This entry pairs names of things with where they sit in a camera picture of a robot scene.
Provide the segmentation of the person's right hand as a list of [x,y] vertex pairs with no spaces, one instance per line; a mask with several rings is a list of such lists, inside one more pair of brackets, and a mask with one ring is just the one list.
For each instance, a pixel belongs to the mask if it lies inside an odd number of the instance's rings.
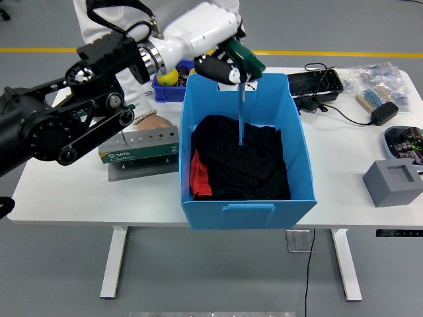
[[149,129],[171,127],[173,124],[169,120],[158,116],[157,114],[151,114],[149,116],[146,116],[145,118],[140,118],[136,120],[135,125],[137,127],[137,130],[144,131]]

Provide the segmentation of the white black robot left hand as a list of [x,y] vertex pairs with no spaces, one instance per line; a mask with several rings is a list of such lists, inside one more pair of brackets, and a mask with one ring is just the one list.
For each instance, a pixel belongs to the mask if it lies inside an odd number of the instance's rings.
[[203,2],[170,23],[163,38],[150,38],[156,74],[166,75],[182,59],[191,59],[197,74],[225,85],[238,85],[253,76],[240,65],[206,55],[219,45],[234,44],[241,17],[222,6]]

